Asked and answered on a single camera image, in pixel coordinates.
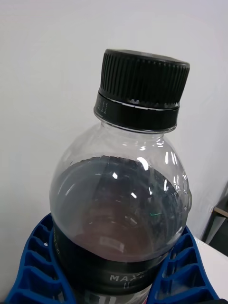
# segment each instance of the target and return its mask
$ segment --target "white wall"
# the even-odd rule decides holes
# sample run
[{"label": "white wall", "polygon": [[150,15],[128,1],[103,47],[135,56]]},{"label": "white wall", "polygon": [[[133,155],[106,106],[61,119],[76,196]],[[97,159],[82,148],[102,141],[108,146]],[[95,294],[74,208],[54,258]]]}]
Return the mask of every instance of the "white wall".
[{"label": "white wall", "polygon": [[0,292],[49,212],[64,149],[93,115],[106,48],[189,61],[169,137],[190,180],[188,225],[200,237],[228,181],[227,0],[0,1]]}]

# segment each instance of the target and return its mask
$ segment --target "clear plastic bottle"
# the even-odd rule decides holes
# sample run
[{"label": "clear plastic bottle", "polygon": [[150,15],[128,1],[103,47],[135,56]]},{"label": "clear plastic bottle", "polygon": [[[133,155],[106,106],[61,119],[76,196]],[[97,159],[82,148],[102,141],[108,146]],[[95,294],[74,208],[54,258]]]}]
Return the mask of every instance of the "clear plastic bottle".
[{"label": "clear plastic bottle", "polygon": [[56,169],[54,244],[87,303],[142,303],[191,208],[183,166],[164,134],[176,127],[189,64],[106,50],[95,115]]}]

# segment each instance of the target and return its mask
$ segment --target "white table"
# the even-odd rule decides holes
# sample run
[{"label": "white table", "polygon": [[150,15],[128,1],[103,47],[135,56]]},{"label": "white table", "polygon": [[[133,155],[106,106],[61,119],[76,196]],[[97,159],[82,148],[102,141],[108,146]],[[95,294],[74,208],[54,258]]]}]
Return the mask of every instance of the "white table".
[{"label": "white table", "polygon": [[228,301],[228,257],[196,239],[208,279],[221,299]]}]

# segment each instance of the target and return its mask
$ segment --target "black bottle cap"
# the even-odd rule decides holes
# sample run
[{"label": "black bottle cap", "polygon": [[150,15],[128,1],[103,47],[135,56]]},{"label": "black bottle cap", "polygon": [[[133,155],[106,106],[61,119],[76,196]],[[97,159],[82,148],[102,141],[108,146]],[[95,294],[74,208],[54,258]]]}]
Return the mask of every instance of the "black bottle cap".
[{"label": "black bottle cap", "polygon": [[189,70],[174,58],[107,49],[94,113],[127,129],[174,129]]}]

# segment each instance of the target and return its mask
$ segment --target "blue plastic holder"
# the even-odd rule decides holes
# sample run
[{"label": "blue plastic holder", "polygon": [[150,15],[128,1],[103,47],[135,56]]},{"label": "blue plastic holder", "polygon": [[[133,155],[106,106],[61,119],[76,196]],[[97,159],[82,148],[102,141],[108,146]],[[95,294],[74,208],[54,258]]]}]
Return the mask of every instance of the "blue plastic holder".
[{"label": "blue plastic holder", "polygon": [[[186,227],[164,260],[147,304],[193,304],[216,300],[194,237]],[[35,227],[22,253],[10,304],[76,304],[74,293],[53,251],[53,222],[48,214]]]}]

